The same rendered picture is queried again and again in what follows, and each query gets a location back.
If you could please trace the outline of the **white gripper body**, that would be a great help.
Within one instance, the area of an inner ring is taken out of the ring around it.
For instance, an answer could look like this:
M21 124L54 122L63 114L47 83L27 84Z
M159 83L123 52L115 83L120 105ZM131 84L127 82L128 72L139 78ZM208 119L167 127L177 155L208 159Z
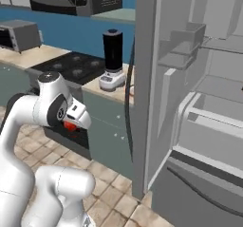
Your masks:
M84 104L72 105L65 114L65 120L83 129L88 129L91 125L91 118Z

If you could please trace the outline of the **black and white blender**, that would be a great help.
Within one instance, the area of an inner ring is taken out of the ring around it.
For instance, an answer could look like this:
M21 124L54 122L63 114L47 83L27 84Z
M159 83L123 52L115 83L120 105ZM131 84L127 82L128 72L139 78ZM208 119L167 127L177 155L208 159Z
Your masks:
M122 68L122 32L114 28L106 31L103 34L103 50L105 69L99 78L99 86L104 91L114 91L125 84Z

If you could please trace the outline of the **grey fridge door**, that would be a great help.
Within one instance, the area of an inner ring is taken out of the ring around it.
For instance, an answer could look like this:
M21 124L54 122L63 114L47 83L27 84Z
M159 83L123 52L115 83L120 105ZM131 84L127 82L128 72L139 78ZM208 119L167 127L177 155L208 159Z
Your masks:
M144 191L148 191L171 153L174 118L186 90L185 70L159 66L159 42L190 22L192 0L157 0L151 90L145 157Z

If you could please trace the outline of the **clear fridge crisper drawer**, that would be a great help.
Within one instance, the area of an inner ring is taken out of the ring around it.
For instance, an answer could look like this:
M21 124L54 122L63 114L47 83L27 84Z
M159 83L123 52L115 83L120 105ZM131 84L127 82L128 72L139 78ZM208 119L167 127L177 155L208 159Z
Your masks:
M243 179L243 104L190 92L178 108L173 149Z

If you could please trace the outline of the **grey fridge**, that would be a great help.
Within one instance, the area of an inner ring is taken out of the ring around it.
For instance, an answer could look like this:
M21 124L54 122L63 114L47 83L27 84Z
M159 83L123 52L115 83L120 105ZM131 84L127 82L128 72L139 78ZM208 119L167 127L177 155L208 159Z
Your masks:
M138 199L147 192L153 194L156 181L148 191L143 190L156 8L157 0L137 0L133 195ZM190 92L216 96L243 104L243 35L237 36L234 33L237 26L243 22L242 15L243 0L192 0L189 21L205 24L206 29L197 57L186 69L186 90L180 104ZM178 109L174 118L171 153L168 159L172 157L184 161L228 182L243 185L243 179L173 149L177 118Z

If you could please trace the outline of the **grey-green base cupboard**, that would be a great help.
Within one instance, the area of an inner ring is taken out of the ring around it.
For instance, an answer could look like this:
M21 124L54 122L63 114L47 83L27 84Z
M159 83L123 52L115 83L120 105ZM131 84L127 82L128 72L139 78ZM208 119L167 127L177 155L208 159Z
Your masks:
M84 104L92 121L88 129L92 159L132 179L124 105L87 91L84 92Z
M6 105L11 96L27 90L29 90L27 73L0 62L0 105Z

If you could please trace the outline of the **black hob with oven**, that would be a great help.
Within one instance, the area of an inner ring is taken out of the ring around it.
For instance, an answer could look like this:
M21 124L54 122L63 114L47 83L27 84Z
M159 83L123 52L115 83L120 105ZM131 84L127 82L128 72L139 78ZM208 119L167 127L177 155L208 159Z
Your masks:
M28 91L30 94L39 94L37 78L45 71L61 73L71 94L82 103L84 101L82 86L104 73L104 58L72 51L32 66L26 70L30 82L30 90ZM45 127L44 131L48 138L88 160L91 159L88 134L85 129L77 128L75 131L69 131L61 124L56 127Z

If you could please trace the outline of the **grey toaster oven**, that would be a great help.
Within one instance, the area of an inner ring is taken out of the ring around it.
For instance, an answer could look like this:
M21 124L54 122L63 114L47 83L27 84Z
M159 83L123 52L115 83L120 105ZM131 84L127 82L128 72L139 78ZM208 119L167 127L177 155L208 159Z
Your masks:
M22 53L41 45L36 23L23 20L0 22L0 47Z

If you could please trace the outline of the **grey door shelf bin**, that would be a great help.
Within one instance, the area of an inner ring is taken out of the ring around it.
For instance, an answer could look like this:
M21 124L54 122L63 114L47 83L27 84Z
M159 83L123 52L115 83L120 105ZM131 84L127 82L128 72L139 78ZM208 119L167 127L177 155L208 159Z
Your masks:
M196 59L206 25L189 22L184 30L173 30L168 40L159 42L159 66L187 69Z

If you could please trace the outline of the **grey freezer drawer front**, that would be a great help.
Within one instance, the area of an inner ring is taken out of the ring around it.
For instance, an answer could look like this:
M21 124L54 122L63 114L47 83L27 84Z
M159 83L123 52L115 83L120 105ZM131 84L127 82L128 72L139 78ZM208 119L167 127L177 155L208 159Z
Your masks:
M204 200L171 174L167 166L211 199L243 213L243 185L228 182L172 157L163 166L153 186L154 212L175 227L243 227L243 218Z

